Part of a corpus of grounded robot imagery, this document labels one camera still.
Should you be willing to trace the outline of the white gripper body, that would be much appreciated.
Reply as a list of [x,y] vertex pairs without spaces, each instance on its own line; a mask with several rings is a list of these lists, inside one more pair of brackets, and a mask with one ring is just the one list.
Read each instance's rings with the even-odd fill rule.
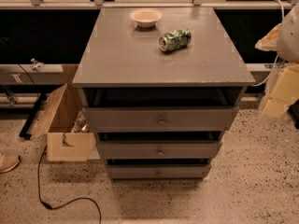
[[271,92],[271,97],[287,105],[293,105],[299,100],[299,64],[283,68]]

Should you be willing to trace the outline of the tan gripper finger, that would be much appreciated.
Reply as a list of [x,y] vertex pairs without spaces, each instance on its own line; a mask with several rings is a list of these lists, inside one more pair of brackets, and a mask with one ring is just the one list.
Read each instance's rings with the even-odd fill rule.
[[267,99],[262,114],[270,119],[280,119],[289,109],[289,104],[276,99]]
[[281,24],[276,25],[267,35],[259,39],[255,48],[262,51],[276,51],[278,48],[278,32]]

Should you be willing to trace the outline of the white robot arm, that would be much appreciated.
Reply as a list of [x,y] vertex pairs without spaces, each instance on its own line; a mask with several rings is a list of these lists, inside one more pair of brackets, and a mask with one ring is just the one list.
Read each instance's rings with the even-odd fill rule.
[[279,119],[299,100],[299,4],[260,39],[255,48],[275,51],[288,63],[286,67],[271,72],[260,106],[264,117]]

